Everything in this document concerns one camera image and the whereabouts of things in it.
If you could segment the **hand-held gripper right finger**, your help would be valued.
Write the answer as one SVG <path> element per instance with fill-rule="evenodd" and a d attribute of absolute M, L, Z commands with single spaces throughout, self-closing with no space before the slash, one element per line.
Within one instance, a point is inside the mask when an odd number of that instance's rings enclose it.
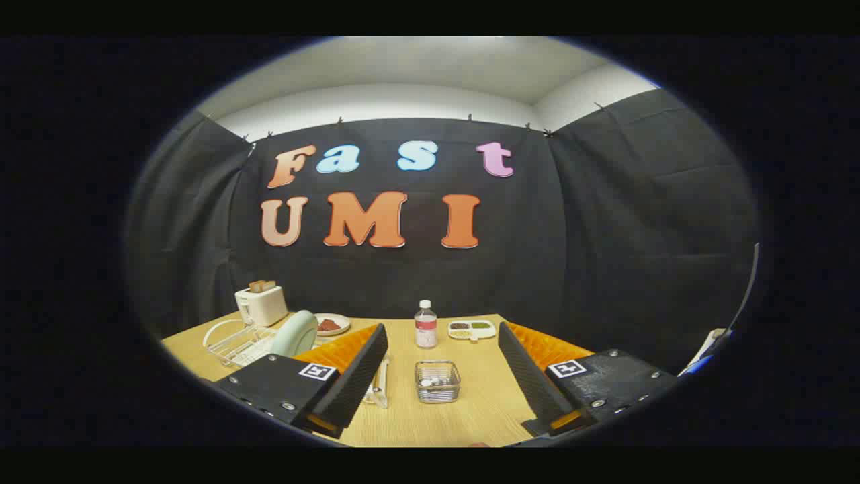
<path fill-rule="evenodd" d="M 511 322 L 498 328 L 501 353 L 546 437 L 615 420 L 658 399 L 678 377 L 626 352 L 591 352 Z"/>

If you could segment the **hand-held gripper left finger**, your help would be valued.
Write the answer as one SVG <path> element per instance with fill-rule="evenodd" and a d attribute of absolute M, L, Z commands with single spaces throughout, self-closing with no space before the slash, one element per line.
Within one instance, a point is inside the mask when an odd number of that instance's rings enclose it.
<path fill-rule="evenodd" d="M 388 349 L 385 326 L 374 324 L 297 356 L 267 354 L 213 386 L 285 425 L 340 438 Z"/>

